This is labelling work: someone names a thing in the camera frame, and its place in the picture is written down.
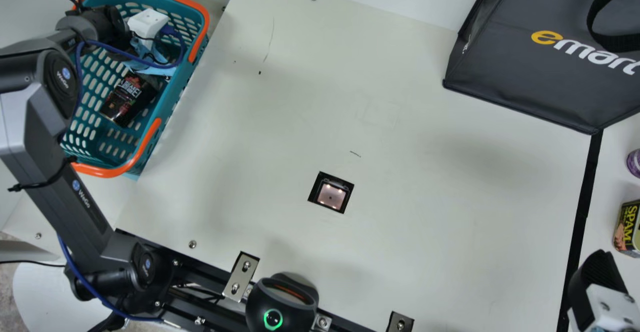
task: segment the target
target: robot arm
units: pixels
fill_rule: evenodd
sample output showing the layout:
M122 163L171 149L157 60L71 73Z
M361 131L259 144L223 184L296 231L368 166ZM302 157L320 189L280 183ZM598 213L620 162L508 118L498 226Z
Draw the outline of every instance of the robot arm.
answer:
M101 296L128 296L121 302L135 314L153 308L130 300L169 288L170 268L156 268L169 263L135 237L114 233L59 143L82 85L69 52L84 40L128 43L116 7L79 5L48 36L0 49L0 159L18 181L9 190L24 189L73 253L66 274L74 294L83 301L95 295L80 274Z

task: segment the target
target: emart logo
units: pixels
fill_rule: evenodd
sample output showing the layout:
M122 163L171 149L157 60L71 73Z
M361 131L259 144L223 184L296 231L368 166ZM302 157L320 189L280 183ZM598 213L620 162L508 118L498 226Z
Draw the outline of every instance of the emart logo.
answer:
M640 66L640 62L635 61L634 59L619 57L618 55L608 51L596 50L595 47L581 43L580 41L565 40L561 34L549 30L533 32L533 34L531 34L531 40L541 45L553 45L553 48L560 51L562 51L563 48L566 48L564 52L569 55L573 55L574 52L581 50L578 54L580 59L586 58L589 62L594 64L606 64L608 68L624 66L622 68L622 72L627 75L633 75L635 73L634 68Z

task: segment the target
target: purple container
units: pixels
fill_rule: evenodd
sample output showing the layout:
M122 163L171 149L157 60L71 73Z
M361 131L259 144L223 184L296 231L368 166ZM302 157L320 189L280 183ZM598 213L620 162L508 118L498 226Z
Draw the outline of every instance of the purple container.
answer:
M640 179L640 149L631 151L626 157L626 168L632 175Z

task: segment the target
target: black shopping bag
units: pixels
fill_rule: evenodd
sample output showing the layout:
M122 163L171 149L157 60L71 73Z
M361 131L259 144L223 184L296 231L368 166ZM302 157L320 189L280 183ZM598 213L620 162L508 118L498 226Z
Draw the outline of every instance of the black shopping bag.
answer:
M586 134L640 111L640 0L477 0L444 86Z

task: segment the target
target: green light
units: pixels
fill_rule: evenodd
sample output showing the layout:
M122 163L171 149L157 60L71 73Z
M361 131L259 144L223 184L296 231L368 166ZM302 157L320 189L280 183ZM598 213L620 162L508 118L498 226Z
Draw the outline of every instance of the green light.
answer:
M267 318L269 317L269 314L272 313L272 312L277 313L278 316L279 316L278 325L276 325L276 326L269 325L269 323L267 322ZM270 309L270 310L268 310L267 312L264 313L264 327L267 330L275 331L275 330L278 330L281 326L282 326L282 314L281 314L280 311L278 311L276 309Z

